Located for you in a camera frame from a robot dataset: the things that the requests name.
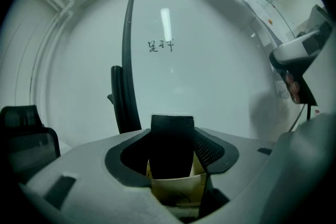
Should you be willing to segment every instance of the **black cable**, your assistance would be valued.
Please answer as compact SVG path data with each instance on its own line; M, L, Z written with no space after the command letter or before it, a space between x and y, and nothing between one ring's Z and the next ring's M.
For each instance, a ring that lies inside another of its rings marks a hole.
M290 129L288 130L288 132L293 131L293 128L294 128L295 124L298 122L298 120L299 120L299 118L300 118L300 116L301 116L301 114L302 114L302 112L303 112L304 107L305 107L305 104L303 105L303 107L302 107L302 109L301 109L299 115L297 116L296 120L294 121L293 125L290 127Z
M310 114L311 114L311 105L307 104L307 121L310 120Z

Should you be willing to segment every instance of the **black rectangular slot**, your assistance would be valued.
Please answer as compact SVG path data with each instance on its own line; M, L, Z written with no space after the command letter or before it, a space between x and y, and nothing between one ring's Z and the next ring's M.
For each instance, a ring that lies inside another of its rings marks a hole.
M260 152L260 153L264 153L266 155L271 155L271 153L272 153L272 150L270 148L266 148L266 147L261 147L257 151Z
M76 179L73 177L61 176L44 196L45 200L60 209L75 182Z

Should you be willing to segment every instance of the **chair backrest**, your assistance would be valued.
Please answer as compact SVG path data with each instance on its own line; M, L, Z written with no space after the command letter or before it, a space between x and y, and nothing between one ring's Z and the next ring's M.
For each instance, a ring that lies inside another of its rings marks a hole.
M21 183L60 156L57 134L43 126L35 105L3 108L0 127L8 160Z

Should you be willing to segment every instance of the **black office chair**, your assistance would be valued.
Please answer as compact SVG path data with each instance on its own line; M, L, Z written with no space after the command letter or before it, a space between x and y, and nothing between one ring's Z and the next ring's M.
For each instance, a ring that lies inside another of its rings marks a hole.
M57 134L43 126L35 105L3 108L0 128L8 160L21 183L60 156Z

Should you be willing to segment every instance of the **whiteboard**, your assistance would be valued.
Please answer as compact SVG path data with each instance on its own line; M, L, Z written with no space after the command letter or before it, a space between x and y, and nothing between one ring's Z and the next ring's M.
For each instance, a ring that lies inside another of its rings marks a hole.
M169 9L172 43L162 9ZM134 0L131 57L142 128L151 114L175 114L243 137L276 140L288 131L299 106L277 95L266 32L242 0Z

